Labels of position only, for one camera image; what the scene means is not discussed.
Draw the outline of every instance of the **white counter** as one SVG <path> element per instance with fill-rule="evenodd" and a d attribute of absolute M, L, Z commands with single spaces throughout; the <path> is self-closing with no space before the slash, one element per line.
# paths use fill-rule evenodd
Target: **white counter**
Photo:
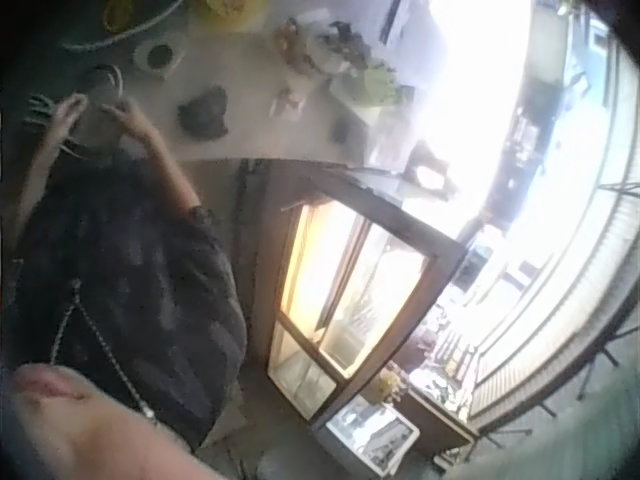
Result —
<path fill-rule="evenodd" d="M 227 92 L 229 133 L 216 141 L 191 139 L 179 126 L 177 108 L 210 85 Z M 331 140 L 336 120 L 347 112 L 322 87 L 313 92 L 301 118 L 269 116 L 271 104 L 287 86 L 279 58 L 265 37 L 237 33 L 189 38 L 186 54 L 167 79 L 135 68 L 125 72 L 125 89 L 162 130 L 180 160 L 281 158 L 349 163 Z"/>

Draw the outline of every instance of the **person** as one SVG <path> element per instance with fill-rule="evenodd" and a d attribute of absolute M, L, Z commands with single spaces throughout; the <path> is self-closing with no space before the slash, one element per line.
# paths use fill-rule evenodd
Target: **person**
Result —
<path fill-rule="evenodd" d="M 6 440 L 3 449 L 11 449 L 4 452 L 4 460 L 16 467 L 11 478 L 224 480 L 180 449 L 166 432 L 76 371 L 27 364 L 5 387 L 9 396 L 4 399 L 6 422 L 0 435 Z M 15 448 L 18 428 L 34 448 L 26 443 Z M 42 467 L 36 473 L 38 462 Z"/>
<path fill-rule="evenodd" d="M 73 368 L 194 450 L 246 350 L 230 264 L 213 215 L 134 100 L 103 109 L 147 158 L 60 154 L 87 103 L 58 105 L 32 162 L 3 356 L 12 369 Z"/>

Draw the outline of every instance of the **wall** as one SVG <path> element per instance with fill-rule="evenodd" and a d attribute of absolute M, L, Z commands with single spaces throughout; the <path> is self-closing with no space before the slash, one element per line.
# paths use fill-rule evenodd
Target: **wall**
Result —
<path fill-rule="evenodd" d="M 529 38 L 528 73 L 550 83 L 562 82 L 569 23 L 555 11 L 535 7 L 531 18 Z"/>

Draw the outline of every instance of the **food item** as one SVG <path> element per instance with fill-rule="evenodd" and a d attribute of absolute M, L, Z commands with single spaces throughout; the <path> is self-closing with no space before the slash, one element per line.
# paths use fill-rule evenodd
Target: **food item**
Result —
<path fill-rule="evenodd" d="M 211 10 L 222 17 L 231 17 L 242 13 L 246 0 L 205 0 Z"/>

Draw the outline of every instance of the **glass display case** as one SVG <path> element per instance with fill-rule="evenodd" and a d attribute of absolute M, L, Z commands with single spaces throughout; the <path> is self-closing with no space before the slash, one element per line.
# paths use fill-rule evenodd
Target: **glass display case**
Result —
<path fill-rule="evenodd" d="M 420 433 L 364 390 L 465 249 L 348 172 L 287 167 L 272 168 L 267 191 L 254 350 L 263 349 L 269 377 L 315 431 L 328 429 L 384 476 Z"/>

